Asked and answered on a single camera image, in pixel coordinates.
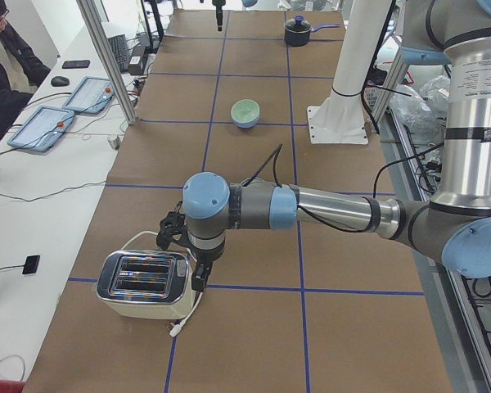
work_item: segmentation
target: cooking pot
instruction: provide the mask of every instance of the cooking pot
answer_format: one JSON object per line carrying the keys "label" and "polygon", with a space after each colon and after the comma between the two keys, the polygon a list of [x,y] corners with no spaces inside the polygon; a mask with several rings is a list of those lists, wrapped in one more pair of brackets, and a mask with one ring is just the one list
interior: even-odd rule
{"label": "cooking pot", "polygon": [[315,31],[329,27],[340,27],[340,25],[335,23],[318,25],[312,28],[311,24],[302,15],[297,15],[294,19],[286,20],[284,26],[286,28],[284,40],[287,45],[291,45],[292,47],[303,47],[309,42],[311,33]]}

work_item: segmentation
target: computer mouse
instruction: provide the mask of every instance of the computer mouse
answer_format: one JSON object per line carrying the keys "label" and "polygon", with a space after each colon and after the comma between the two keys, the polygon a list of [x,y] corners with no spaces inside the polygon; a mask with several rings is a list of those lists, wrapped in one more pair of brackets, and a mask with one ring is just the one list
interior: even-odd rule
{"label": "computer mouse", "polygon": [[51,86],[59,88],[60,86],[67,86],[69,84],[69,79],[65,76],[55,76],[51,79]]}

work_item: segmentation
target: smartphone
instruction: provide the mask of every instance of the smartphone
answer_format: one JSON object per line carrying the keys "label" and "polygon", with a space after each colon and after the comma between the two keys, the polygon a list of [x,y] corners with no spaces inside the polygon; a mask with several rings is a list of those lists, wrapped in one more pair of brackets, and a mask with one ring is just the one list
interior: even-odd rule
{"label": "smartphone", "polygon": [[40,261],[40,255],[30,255],[25,258],[24,270],[22,274],[35,274],[38,269],[38,262]]}
{"label": "smartphone", "polygon": [[88,68],[91,61],[89,60],[68,60],[64,61],[62,68]]}

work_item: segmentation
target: black mount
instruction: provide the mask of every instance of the black mount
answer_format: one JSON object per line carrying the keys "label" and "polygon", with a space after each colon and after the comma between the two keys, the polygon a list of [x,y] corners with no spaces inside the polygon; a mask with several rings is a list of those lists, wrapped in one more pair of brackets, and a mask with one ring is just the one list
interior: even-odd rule
{"label": "black mount", "polygon": [[186,215],[179,212],[182,202],[177,204],[174,211],[170,211],[160,221],[160,231],[156,236],[156,245],[166,251],[171,243],[188,248],[196,259],[196,267],[191,276],[191,288],[194,291],[203,292],[207,287],[207,280],[211,275],[213,262],[223,253],[224,243],[211,250],[202,250],[194,246],[187,235],[185,224]]}

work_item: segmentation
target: table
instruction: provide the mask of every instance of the table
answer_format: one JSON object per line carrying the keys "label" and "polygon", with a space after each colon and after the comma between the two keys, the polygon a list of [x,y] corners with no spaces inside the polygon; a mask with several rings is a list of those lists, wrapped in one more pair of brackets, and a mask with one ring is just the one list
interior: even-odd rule
{"label": "table", "polygon": [[[105,24],[112,35],[118,26]],[[83,70],[63,70],[65,60],[89,58]],[[70,79],[70,85],[54,88],[55,75]],[[60,58],[33,97],[72,92],[84,76],[106,77],[106,72],[84,28]],[[133,79],[125,75],[129,84]],[[21,124],[39,105],[63,105],[68,96],[55,96],[28,106],[18,117]],[[0,273],[0,359],[20,355],[29,376],[46,335],[62,289],[67,281],[83,236],[100,198],[106,175],[116,158],[107,138],[123,134],[127,123],[114,100],[99,115],[79,115],[69,132],[44,154],[13,151],[0,156],[0,192],[31,199],[67,187],[100,183],[63,192],[34,202],[12,201],[0,196],[0,268],[25,262],[28,255],[41,255],[38,272],[22,276],[21,269]],[[88,126],[93,120],[106,115]],[[0,142],[0,152],[9,150],[7,139]],[[0,364],[0,378],[19,380],[19,358]]]}
{"label": "table", "polygon": [[[289,48],[282,26],[294,15],[225,12],[222,33],[211,11],[173,15],[25,393],[451,390],[411,251],[374,234],[308,223],[229,231],[200,307],[173,340],[165,321],[121,317],[96,297],[106,256],[157,229],[201,170],[240,182],[283,142],[282,182],[371,192],[384,164],[378,137],[318,146],[306,126],[305,108],[330,92],[343,30]],[[262,112],[248,131],[229,119],[245,97]],[[393,195],[388,175],[379,190]]]}

